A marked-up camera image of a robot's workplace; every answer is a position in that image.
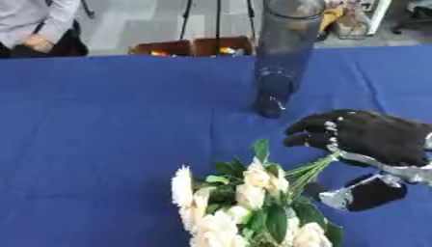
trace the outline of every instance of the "tripod leg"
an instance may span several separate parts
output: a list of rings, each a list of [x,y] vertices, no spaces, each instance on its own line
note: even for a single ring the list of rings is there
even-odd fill
[[[87,4],[86,0],[81,0],[81,4],[83,5],[84,8],[84,12],[86,13],[86,15],[90,18],[90,19],[94,19],[95,18],[95,12],[90,10],[89,4]]]
[[[254,8],[252,6],[252,0],[246,0],[246,1],[248,3],[249,21],[251,22],[252,40],[256,41],[257,34],[256,34],[256,29],[255,29],[255,11],[254,11]]]
[[[180,40],[183,40],[184,38],[184,33],[186,32],[186,25],[191,13],[191,7],[192,7],[192,0],[187,0],[186,10],[184,10],[183,13],[183,24],[181,26]]]
[[[222,0],[217,0],[216,6],[216,45],[214,47],[216,55],[219,54],[221,49],[221,14],[222,14]]]

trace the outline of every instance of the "tripod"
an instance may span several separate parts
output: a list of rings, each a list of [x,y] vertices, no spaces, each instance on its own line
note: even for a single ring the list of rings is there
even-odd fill
[[[183,13],[183,24],[181,26],[181,33],[180,33],[180,40],[184,39],[184,33],[186,31],[186,26],[189,20],[189,16],[191,13],[191,8],[192,8],[192,1],[193,0],[187,0],[186,3],[186,9],[184,10]],[[219,49],[220,49],[220,38],[221,38],[221,14],[222,14],[222,0],[216,0],[216,33],[215,33],[215,38],[216,38],[216,47],[215,47],[215,54],[219,53]],[[251,25],[251,32],[252,32],[252,39],[255,40],[256,39],[256,28],[255,28],[255,11],[254,8],[252,6],[252,0],[246,0],[246,3],[248,5],[248,18],[250,21],[250,25]]]

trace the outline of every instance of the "person's hand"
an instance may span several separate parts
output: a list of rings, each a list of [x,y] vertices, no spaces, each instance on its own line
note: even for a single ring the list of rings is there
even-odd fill
[[[30,35],[23,42],[22,45],[30,47],[36,51],[48,53],[54,46],[54,43],[46,40],[38,34]]]
[[[337,145],[392,166],[425,166],[426,136],[432,125],[384,114],[336,110],[305,117],[289,127],[287,147],[312,146],[326,150]]]

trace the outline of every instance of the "gray sleeve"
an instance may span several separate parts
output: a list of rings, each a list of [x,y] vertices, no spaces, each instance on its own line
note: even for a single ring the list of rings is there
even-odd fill
[[[49,7],[48,17],[38,34],[57,43],[72,26],[80,5],[80,0],[53,0]]]

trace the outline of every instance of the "black pants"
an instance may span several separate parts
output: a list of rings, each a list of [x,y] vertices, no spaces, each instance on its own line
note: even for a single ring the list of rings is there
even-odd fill
[[[81,42],[74,30],[67,31],[48,53],[20,44],[9,49],[0,42],[0,59],[86,56],[88,53],[86,45]]]

